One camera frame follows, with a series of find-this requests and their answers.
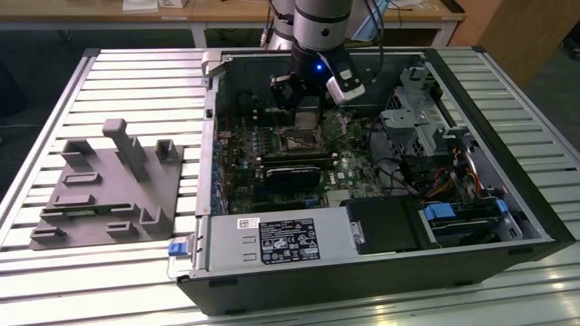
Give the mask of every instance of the power supply label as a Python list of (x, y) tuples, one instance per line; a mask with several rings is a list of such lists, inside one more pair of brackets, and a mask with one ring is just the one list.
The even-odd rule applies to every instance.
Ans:
[(320, 259), (314, 219), (260, 223), (260, 253), (266, 265)]

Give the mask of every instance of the green circuit board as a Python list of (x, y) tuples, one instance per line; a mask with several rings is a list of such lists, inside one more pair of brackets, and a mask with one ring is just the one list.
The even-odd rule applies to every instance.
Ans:
[(270, 208), (287, 207), (291, 210), (294, 207), (328, 207), (331, 203), (327, 201), (327, 193), (334, 190), (348, 190), (352, 198), (384, 194), (368, 151), (362, 148), (367, 120), (348, 120), (347, 123), (338, 114), (340, 115), (339, 110), (327, 112), (312, 143), (294, 143), (299, 151), (320, 150), (335, 154), (332, 167), (323, 169), (319, 184), (302, 192), (267, 191), (266, 196), (264, 190), (260, 189), (264, 187), (260, 179), (263, 168), (256, 163), (256, 158), (291, 155), (287, 150), (292, 140), (284, 141), (284, 135), (288, 134), (288, 130), (294, 131), (294, 127), (258, 127), (248, 121), (242, 121), (232, 131), (226, 151), (230, 214), (256, 213), (256, 210), (268, 211)]

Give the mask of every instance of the wooden table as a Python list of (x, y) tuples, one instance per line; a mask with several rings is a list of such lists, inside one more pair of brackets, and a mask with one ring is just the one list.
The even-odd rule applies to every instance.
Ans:
[[(432, 46), (447, 46), (464, 14), (452, 13), (440, 0), (427, 0), (423, 5), (402, 7), (412, 11), (387, 10), (386, 29), (435, 29)], [(194, 40), (206, 48), (206, 29), (262, 29), (267, 21), (266, 0), (195, 0), (191, 16)]]
[[(440, 0), (390, 10), (386, 29), (435, 29), (432, 45), (446, 46), (463, 14)], [(0, 0), (0, 30), (188, 29), (196, 47), (207, 48), (206, 29), (262, 29), (266, 0), (190, 0), (184, 9), (160, 8), (154, 14), (123, 14), (123, 0)]]
[(183, 9), (126, 15), (123, 0), (0, 0), (0, 30), (190, 30), (194, 3), (190, 0)]

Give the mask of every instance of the table leg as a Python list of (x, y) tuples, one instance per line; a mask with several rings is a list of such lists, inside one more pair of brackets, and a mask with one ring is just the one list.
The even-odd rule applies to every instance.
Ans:
[(71, 39), (72, 39), (71, 30), (70, 29), (67, 29), (67, 30), (60, 30), (59, 29), (56, 32), (58, 32), (58, 35), (62, 37), (63, 42), (64, 43), (70, 43)]
[(192, 22), (191, 23), (191, 36), (194, 37), (194, 43), (196, 48), (207, 48), (208, 42), (206, 40), (206, 23)]
[(451, 36), (454, 36), (455, 28), (458, 27), (458, 22), (443, 22), (442, 28), (434, 38), (432, 47), (443, 48), (448, 45)]

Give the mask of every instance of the barcode sticker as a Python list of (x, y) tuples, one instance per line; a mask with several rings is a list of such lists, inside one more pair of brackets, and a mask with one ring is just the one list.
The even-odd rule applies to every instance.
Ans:
[(260, 218), (238, 219), (239, 229), (256, 229), (259, 224), (260, 224)]

